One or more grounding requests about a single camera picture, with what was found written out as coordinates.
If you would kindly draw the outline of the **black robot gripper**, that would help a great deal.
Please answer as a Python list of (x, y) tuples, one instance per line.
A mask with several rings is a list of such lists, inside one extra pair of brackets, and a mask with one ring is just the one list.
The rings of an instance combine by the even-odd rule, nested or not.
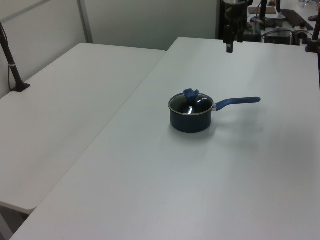
[(223, 42), (226, 44), (226, 52), (233, 53), (234, 34), (233, 28), (237, 27), (237, 42), (244, 41), (245, 23), (247, 22), (247, 0), (224, 0), (224, 17), (227, 25), (223, 30)]

